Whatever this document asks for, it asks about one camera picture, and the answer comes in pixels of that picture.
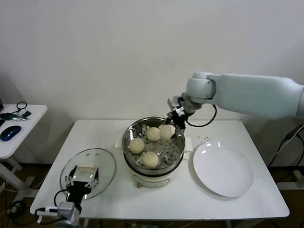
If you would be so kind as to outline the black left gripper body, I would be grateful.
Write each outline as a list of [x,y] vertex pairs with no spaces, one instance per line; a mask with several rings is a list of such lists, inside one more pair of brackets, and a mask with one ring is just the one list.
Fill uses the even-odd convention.
[[88,182],[74,181],[66,187],[68,191],[66,201],[80,205],[85,195],[91,193],[91,186]]

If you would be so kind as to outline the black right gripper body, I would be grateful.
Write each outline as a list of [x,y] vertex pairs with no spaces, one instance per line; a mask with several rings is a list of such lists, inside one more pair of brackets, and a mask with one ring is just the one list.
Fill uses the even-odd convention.
[[179,115],[176,111],[169,112],[169,123],[173,124],[175,129],[185,130],[186,129],[186,119],[185,115]]

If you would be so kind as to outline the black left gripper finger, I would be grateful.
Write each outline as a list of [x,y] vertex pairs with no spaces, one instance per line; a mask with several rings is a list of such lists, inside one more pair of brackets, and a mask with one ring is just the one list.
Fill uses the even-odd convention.
[[86,184],[88,188],[95,188],[99,183],[99,169],[97,168],[89,177],[89,181]]
[[71,171],[70,173],[65,176],[65,183],[66,183],[66,186],[69,187],[71,185],[71,183],[73,182],[73,177],[74,177],[74,174],[77,170],[77,166],[75,166]]

